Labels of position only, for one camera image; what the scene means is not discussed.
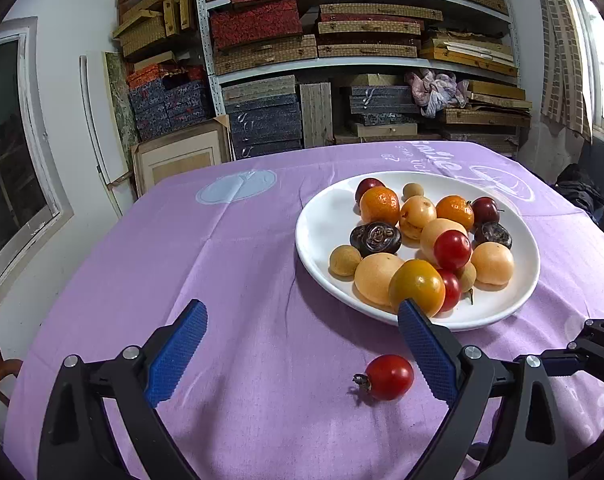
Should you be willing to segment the smooth beige round fruit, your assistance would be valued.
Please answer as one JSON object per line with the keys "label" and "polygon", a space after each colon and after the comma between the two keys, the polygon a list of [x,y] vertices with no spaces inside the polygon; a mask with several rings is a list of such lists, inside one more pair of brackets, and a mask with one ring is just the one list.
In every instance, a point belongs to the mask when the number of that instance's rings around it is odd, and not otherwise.
{"label": "smooth beige round fruit", "polygon": [[404,261],[387,252],[364,258],[354,273],[354,287],[357,295],[368,304],[382,310],[390,310],[390,281]]}

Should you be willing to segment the white oval plate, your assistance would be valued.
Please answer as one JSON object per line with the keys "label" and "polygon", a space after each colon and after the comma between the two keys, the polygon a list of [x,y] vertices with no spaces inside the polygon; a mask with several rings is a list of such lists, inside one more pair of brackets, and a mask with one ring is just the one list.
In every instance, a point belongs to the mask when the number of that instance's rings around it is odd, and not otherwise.
{"label": "white oval plate", "polygon": [[[541,257],[537,242],[521,218],[515,205],[493,191],[485,190],[470,180],[456,180],[442,174],[417,171],[379,171],[371,174],[396,194],[401,194],[406,183],[422,185],[429,200],[440,200],[457,194],[467,200],[492,196],[498,203],[500,223],[508,229],[514,242],[511,252],[515,259],[515,274],[502,289],[482,285],[465,298],[453,311],[438,315],[433,322],[452,330],[466,332],[500,322],[515,314],[530,299],[541,273]],[[334,248],[349,241],[353,229],[360,224],[360,213],[354,194],[364,176],[350,177],[331,185],[313,196],[303,207],[296,222],[296,252],[314,281],[329,295],[351,309],[392,326],[398,317],[364,300],[354,285],[340,280],[329,272],[329,256]]]}

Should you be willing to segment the dark purple passion fruit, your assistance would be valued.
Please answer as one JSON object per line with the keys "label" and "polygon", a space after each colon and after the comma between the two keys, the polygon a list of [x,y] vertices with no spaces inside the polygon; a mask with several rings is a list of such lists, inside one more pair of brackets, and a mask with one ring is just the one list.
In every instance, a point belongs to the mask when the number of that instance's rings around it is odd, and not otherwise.
{"label": "dark purple passion fruit", "polygon": [[500,222],[485,222],[474,231],[474,244],[479,246],[487,242],[501,244],[508,249],[512,247],[511,234]]}

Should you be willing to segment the pale yellow loquat fruit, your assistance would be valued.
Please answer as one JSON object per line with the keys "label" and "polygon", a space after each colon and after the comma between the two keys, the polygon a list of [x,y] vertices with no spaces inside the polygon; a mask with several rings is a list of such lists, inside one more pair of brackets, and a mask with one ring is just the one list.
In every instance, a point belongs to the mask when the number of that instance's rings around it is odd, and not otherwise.
{"label": "pale yellow loquat fruit", "polygon": [[487,285],[505,286],[515,272],[515,260],[511,251],[494,242],[478,245],[472,254],[471,263],[476,268],[477,280]]}

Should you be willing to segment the beige checked curtain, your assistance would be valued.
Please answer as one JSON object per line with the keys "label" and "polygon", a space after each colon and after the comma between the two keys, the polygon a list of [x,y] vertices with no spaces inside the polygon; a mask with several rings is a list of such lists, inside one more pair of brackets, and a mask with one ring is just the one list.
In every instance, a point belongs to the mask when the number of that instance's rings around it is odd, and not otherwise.
{"label": "beige checked curtain", "polygon": [[568,0],[540,0],[544,44],[541,113],[592,142],[578,30]]}

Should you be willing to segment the yellow orange tomato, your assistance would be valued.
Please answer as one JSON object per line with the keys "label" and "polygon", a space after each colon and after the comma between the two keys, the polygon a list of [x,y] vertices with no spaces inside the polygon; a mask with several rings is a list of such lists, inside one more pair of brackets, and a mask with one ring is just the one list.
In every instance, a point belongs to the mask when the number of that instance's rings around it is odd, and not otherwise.
{"label": "yellow orange tomato", "polygon": [[391,278],[389,302],[391,312],[398,313],[404,300],[413,300],[429,318],[441,310],[445,299],[445,285],[439,272],[431,263],[410,259],[402,264]]}

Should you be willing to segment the large dark red plum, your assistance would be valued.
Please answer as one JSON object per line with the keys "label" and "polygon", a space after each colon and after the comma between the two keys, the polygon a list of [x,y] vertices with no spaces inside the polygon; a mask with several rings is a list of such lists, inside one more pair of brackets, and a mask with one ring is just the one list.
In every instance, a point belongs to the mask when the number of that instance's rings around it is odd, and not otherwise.
{"label": "large dark red plum", "polygon": [[500,221],[500,208],[493,197],[482,196],[471,203],[474,225],[483,226],[485,223]]}

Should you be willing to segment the red cherry tomato with stem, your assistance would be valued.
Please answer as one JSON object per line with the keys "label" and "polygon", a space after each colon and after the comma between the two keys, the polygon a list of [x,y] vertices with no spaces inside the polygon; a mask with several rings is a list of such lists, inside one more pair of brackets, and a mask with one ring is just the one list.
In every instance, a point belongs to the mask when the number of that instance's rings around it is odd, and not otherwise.
{"label": "red cherry tomato with stem", "polygon": [[377,401],[402,398],[413,387],[414,369],[402,356],[385,354],[370,362],[364,373],[353,376],[353,382]]}

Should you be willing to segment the small brown longan fruit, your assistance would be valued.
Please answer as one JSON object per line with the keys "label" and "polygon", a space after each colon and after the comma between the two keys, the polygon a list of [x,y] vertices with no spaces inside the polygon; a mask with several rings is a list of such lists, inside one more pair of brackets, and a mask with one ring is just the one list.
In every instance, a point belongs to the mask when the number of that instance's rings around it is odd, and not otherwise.
{"label": "small brown longan fruit", "polygon": [[351,245],[340,245],[332,251],[328,260],[328,270],[338,278],[350,278],[362,262],[360,252]]}

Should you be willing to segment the white metal shelf unit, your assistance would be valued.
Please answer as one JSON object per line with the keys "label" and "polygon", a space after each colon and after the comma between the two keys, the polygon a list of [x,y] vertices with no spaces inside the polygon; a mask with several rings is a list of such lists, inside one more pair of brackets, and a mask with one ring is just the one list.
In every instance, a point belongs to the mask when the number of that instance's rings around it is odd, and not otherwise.
{"label": "white metal shelf unit", "polygon": [[519,75],[507,0],[197,0],[214,110],[239,157],[405,136],[405,73]]}

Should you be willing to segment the small tan longan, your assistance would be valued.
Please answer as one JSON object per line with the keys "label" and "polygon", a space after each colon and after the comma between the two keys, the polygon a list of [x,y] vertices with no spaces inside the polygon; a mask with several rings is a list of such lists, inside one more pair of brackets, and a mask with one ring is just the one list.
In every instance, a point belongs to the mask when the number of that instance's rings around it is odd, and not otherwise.
{"label": "small tan longan", "polygon": [[414,196],[424,196],[424,188],[422,185],[416,182],[410,182],[404,185],[403,200],[409,200]]}

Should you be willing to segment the large orange mandarin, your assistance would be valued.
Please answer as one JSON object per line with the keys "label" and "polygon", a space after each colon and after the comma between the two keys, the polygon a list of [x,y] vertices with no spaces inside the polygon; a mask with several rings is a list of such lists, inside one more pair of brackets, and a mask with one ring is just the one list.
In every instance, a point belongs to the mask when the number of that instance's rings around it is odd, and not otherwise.
{"label": "large orange mandarin", "polygon": [[385,186],[374,186],[360,198],[360,218],[364,223],[384,222],[395,226],[400,220],[400,201]]}

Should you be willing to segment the small red tomato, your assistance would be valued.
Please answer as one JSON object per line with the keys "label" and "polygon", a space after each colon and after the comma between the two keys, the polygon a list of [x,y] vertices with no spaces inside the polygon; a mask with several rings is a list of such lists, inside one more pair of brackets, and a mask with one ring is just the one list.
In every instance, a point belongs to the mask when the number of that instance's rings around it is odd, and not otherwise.
{"label": "small red tomato", "polygon": [[453,310],[457,306],[462,296],[462,289],[455,273],[439,269],[439,274],[445,287],[445,297],[440,309],[440,313],[444,313]]}

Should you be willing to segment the small tan fruit with stem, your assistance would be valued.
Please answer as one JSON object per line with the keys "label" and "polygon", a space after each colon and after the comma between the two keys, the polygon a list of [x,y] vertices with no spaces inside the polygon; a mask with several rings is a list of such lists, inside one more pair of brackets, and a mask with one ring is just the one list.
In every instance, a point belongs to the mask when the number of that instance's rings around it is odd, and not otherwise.
{"label": "small tan fruit with stem", "polygon": [[458,272],[458,282],[460,286],[460,291],[463,295],[468,295],[470,301],[473,301],[473,292],[472,288],[477,279],[477,270],[476,267],[468,262],[466,266],[462,268]]}

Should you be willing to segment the pale loquat with stem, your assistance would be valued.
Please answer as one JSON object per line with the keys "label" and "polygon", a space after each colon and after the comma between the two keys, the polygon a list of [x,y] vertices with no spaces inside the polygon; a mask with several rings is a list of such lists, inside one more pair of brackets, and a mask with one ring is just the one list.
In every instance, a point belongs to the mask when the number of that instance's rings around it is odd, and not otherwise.
{"label": "pale loquat with stem", "polygon": [[422,230],[432,220],[436,220],[436,206],[426,196],[414,195],[403,205],[398,227],[410,240],[420,240]]}

